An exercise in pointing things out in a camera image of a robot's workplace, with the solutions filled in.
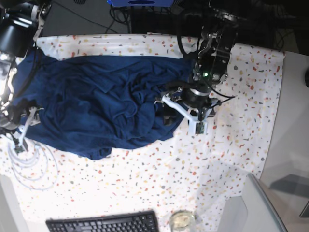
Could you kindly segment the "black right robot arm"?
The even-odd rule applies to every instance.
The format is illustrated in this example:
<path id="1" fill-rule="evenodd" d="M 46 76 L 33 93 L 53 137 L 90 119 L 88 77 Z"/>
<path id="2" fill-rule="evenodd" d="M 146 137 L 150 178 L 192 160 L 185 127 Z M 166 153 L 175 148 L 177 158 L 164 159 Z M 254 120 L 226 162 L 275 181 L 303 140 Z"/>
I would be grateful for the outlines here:
<path id="1" fill-rule="evenodd" d="M 18 91 L 13 80 L 17 74 L 17 58 L 23 58 L 41 34 L 50 12 L 50 0 L 2 0 L 0 2 L 0 127 L 15 130 L 29 106 L 12 106 L 30 85 L 37 69 L 32 63 L 31 71 Z"/>

